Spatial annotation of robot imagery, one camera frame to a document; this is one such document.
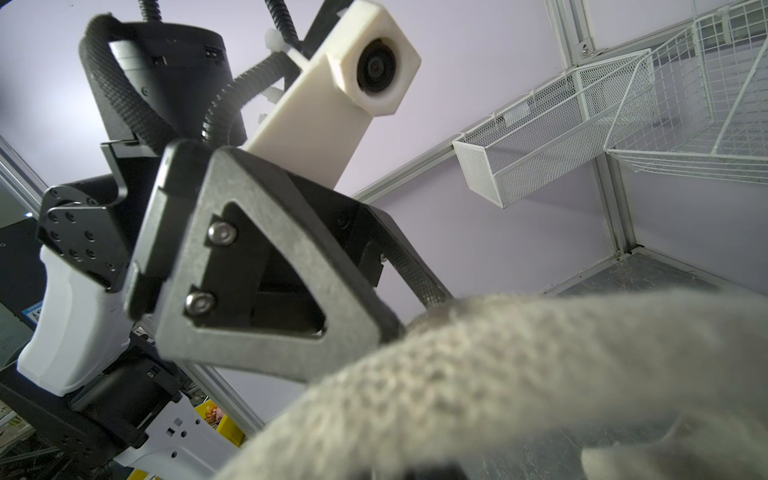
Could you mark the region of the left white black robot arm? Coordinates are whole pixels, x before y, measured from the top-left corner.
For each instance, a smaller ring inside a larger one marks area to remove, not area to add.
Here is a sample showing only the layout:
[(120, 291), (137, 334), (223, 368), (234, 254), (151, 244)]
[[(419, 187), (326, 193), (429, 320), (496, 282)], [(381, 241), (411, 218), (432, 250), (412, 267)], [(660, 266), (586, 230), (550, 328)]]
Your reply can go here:
[(404, 333), (375, 291), (385, 261), (424, 305), (449, 298), (389, 215), (335, 189), (421, 59), (376, 2), (327, 1), (300, 38), (272, 1), (268, 57), (233, 76), (220, 35), (140, 9), (80, 41), (110, 173), (42, 197), (45, 294), (1, 396), (87, 468), (209, 479), (236, 447), (182, 364), (340, 369)]

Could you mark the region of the cream canvas grocery bag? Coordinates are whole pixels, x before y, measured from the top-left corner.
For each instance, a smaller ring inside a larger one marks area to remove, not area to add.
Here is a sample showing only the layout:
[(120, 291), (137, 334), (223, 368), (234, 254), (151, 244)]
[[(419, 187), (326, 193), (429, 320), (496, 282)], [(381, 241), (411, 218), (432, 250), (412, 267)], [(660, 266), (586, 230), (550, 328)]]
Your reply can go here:
[(222, 479), (394, 477), (589, 423), (675, 414), (587, 448), (591, 479), (767, 475), (767, 300), (687, 289), (453, 300), (312, 384)]

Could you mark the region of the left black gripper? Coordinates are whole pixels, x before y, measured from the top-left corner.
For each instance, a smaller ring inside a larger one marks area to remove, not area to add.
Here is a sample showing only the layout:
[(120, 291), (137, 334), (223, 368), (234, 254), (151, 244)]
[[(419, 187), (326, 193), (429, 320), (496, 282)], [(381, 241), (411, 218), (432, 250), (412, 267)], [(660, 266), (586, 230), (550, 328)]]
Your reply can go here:
[(175, 362), (295, 382), (398, 339), (376, 286), (381, 257), (424, 307), (453, 298), (386, 212), (239, 149), (178, 140), (160, 158), (49, 189), (41, 243), (154, 321)]

